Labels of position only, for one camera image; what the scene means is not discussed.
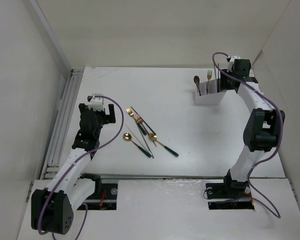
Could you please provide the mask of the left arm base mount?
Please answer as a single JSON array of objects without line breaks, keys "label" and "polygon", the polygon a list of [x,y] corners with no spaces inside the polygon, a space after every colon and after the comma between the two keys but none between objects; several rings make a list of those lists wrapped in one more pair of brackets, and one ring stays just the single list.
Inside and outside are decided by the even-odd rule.
[{"label": "left arm base mount", "polygon": [[93,192],[83,201],[87,204],[88,210],[112,211],[117,209],[118,183],[114,180],[102,179],[100,175],[83,173],[74,184],[75,189],[83,190],[84,182],[94,184]]}]

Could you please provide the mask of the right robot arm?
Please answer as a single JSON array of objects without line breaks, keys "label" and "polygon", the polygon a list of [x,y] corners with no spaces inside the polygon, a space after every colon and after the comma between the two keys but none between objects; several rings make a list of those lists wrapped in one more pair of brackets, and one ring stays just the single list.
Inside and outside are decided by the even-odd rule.
[{"label": "right robot arm", "polygon": [[222,90],[235,90],[250,113],[243,131],[243,150],[221,185],[221,198],[236,199],[244,197],[244,191],[250,188],[251,169],[278,146],[285,113],[276,111],[274,105],[265,99],[258,81],[250,76],[250,60],[229,56],[227,62],[227,70],[220,75],[220,87]]}]

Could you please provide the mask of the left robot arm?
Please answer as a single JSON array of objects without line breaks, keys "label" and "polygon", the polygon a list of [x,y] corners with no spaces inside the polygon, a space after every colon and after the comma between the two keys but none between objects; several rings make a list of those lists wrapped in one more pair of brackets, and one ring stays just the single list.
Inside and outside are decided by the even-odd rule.
[{"label": "left robot arm", "polygon": [[34,190],[31,196],[30,224],[39,234],[67,234],[74,212],[88,197],[101,195],[100,177],[86,177],[82,171],[100,146],[103,126],[116,122],[114,105],[108,109],[106,114],[102,103],[79,104],[79,130],[66,162],[45,188]]}]

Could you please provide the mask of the gold fork dark green handle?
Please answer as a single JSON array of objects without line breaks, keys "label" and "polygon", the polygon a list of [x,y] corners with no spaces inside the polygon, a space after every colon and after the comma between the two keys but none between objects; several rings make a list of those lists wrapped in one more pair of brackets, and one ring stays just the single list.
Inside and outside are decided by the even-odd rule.
[{"label": "gold fork dark green handle", "polygon": [[212,78],[212,75],[213,75],[213,71],[210,69],[207,71],[207,81],[206,81],[206,84],[205,84],[205,89],[206,89],[206,94],[208,94],[209,92],[209,84],[210,84],[210,80]]}]

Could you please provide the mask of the black chopstick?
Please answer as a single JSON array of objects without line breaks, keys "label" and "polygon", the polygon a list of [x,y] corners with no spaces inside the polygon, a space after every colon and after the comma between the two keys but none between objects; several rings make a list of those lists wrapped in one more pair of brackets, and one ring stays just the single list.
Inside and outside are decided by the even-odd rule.
[{"label": "black chopstick", "polygon": [[219,62],[217,63],[217,67],[218,67],[218,69],[217,69],[217,81],[216,81],[216,83],[217,83],[217,93],[219,93],[220,92],[220,70],[219,70],[219,68],[220,68],[220,64],[219,64]]},{"label": "black chopstick", "polygon": [[137,115],[140,116],[140,118],[142,119],[143,123],[145,123],[145,125],[151,130],[151,132],[154,133],[155,135],[157,135],[156,132],[148,125],[148,123],[141,117],[141,115],[140,115],[140,114],[139,114],[132,106],[130,106],[130,107],[132,108],[132,110],[133,110]]}]

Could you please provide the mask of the small gold spoon green handle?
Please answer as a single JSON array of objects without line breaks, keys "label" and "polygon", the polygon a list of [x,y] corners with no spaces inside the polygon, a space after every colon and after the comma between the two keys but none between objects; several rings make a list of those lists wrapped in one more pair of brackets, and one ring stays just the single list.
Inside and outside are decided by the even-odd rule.
[{"label": "small gold spoon green handle", "polygon": [[174,150],[172,150],[171,148],[167,147],[166,145],[164,145],[163,143],[161,143],[160,141],[158,141],[157,136],[154,133],[150,133],[149,134],[149,138],[153,141],[153,142],[157,142],[159,143],[164,149],[166,149],[170,154],[172,154],[175,157],[178,157],[179,154],[177,152],[175,152]]}]

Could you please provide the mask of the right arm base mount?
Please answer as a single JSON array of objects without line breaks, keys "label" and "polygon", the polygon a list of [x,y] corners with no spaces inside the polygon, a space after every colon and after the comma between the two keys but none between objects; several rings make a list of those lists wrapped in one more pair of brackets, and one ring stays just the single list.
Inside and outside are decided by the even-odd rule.
[{"label": "right arm base mount", "polygon": [[209,210],[254,210],[250,189],[230,187],[223,182],[207,182],[204,197]]}]

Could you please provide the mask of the brown wooden spoon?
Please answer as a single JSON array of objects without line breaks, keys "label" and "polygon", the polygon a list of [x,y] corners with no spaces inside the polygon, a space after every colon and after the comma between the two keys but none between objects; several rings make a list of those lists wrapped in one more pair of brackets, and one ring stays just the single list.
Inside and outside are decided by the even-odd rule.
[{"label": "brown wooden spoon", "polygon": [[201,96],[202,94],[201,94],[201,90],[200,90],[200,78],[199,78],[199,76],[195,75],[193,77],[193,81],[196,85],[196,89],[197,89],[197,92],[198,92],[199,96]]}]

